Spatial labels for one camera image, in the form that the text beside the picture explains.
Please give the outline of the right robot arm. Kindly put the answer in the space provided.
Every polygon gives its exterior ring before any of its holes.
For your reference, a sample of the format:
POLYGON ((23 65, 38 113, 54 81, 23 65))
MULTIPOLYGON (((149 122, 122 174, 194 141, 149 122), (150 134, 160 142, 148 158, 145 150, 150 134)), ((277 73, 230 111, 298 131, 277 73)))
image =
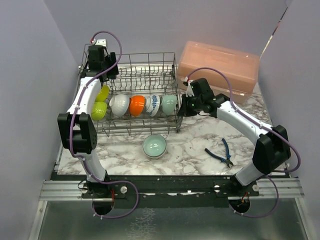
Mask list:
POLYGON ((232 177, 229 189, 234 195, 242 195, 249 184, 270 174, 291 157, 290 148, 283 141, 288 139, 283 126, 273 127, 248 113, 242 116, 229 97, 222 93, 214 95, 205 78, 183 84, 187 90, 182 95, 178 116, 192 117, 203 111, 237 129, 255 146, 252 161, 232 177))

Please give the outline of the grey bowl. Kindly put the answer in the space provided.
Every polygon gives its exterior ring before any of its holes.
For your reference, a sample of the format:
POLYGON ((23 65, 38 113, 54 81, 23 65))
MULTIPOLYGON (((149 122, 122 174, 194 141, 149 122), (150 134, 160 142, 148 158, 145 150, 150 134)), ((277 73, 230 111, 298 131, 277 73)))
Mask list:
POLYGON ((123 116, 128 110, 130 98, 125 94, 114 95, 109 101, 111 112, 117 116, 123 116))

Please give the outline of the yellow-green bowl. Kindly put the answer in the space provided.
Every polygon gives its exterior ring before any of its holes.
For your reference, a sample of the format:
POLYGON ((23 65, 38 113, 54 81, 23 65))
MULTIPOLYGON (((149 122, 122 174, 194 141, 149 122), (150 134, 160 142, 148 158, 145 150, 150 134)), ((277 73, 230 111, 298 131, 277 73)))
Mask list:
POLYGON ((104 102, 108 98, 109 91, 109 87, 107 85, 103 85, 95 98, 95 102, 104 102))

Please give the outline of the celadon green bowl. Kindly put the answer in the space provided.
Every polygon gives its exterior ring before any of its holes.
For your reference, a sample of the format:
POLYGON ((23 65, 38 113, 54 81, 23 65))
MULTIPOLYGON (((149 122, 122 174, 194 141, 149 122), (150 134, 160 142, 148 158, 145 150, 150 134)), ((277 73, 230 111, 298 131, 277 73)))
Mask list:
POLYGON ((178 102, 178 99, 176 95, 168 95, 168 94, 163 95, 162 102, 160 105, 162 112, 166 116, 171 115, 176 108, 177 102, 178 102))

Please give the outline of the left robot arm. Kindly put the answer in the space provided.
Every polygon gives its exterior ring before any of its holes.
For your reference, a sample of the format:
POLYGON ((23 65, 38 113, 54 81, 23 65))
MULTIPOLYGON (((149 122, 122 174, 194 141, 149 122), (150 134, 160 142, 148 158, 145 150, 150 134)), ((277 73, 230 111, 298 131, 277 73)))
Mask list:
POLYGON ((87 62, 79 74, 79 87, 71 107, 57 117, 62 145, 72 157, 80 160, 86 180, 94 183, 97 196, 106 197, 111 186, 105 181, 107 172, 102 167, 96 146, 97 131, 91 112, 102 85, 108 80, 108 72, 116 68, 118 60, 114 52, 108 53, 104 45, 88 47, 87 62))

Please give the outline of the blue floral bowl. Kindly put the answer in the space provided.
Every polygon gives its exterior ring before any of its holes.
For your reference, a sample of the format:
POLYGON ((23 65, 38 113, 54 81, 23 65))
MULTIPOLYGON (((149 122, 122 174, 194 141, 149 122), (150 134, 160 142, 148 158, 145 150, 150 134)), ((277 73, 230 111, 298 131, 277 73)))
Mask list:
POLYGON ((154 117, 160 108, 161 99, 157 94, 145 97, 145 112, 150 117, 154 117))

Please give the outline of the white round bowl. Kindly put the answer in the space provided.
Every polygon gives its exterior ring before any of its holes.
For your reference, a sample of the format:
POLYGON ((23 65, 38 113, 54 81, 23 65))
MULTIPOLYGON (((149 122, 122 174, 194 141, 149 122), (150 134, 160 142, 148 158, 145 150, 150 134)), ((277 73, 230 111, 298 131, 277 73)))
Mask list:
POLYGON ((145 97, 142 95, 134 95, 130 99, 129 113, 133 117, 139 116, 145 107, 145 97))

